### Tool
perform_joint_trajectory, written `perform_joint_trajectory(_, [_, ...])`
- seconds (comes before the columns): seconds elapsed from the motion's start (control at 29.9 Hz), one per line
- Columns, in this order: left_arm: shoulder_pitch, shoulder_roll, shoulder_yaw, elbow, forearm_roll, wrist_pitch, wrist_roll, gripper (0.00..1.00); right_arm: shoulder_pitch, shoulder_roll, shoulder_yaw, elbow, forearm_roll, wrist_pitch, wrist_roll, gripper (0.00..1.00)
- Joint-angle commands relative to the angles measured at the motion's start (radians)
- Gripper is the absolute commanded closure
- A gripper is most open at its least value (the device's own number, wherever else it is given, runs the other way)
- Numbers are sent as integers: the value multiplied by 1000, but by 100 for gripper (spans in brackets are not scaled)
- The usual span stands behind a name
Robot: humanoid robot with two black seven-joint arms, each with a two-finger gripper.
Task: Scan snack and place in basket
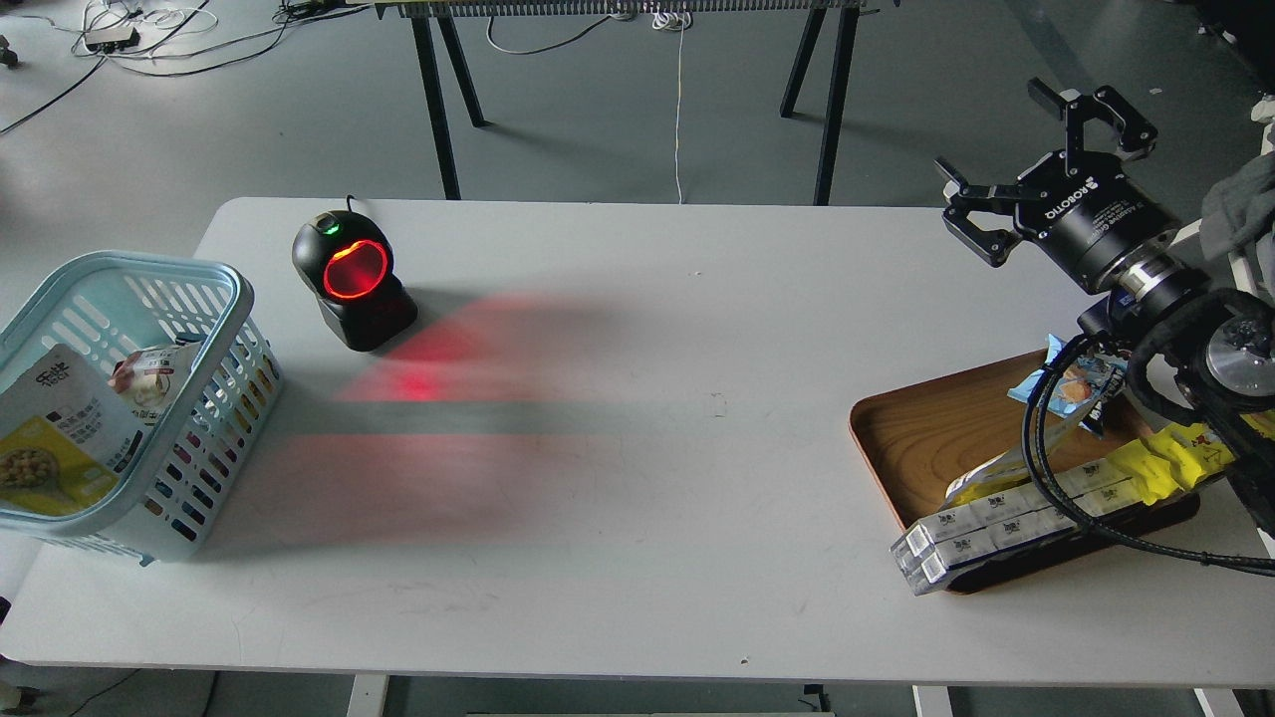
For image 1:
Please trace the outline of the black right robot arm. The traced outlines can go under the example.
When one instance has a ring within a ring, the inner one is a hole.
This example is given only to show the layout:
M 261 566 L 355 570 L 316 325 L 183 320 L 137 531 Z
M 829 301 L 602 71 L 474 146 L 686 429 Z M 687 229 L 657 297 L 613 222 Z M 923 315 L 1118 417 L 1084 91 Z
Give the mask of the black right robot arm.
M 1028 94 L 1065 126 L 1065 145 L 1025 168 L 1012 185 L 969 182 L 947 159 L 943 227 L 991 267 L 1020 242 L 1038 246 L 1099 302 L 1080 332 L 1046 364 L 1023 417 L 1026 472 L 1084 535 L 1126 549 L 1272 575 L 1270 559 L 1170 549 L 1125 535 L 1065 494 L 1046 454 L 1046 402 L 1066 367 L 1090 347 L 1128 353 L 1125 385 L 1148 410 L 1176 425 L 1202 424 L 1230 449 L 1221 472 L 1256 526 L 1272 532 L 1272 440 L 1250 418 L 1272 407 L 1272 307 L 1220 287 L 1167 253 L 1179 222 L 1125 174 L 1126 159 L 1153 151 L 1156 128 L 1111 85 L 1057 94 L 1030 79 Z

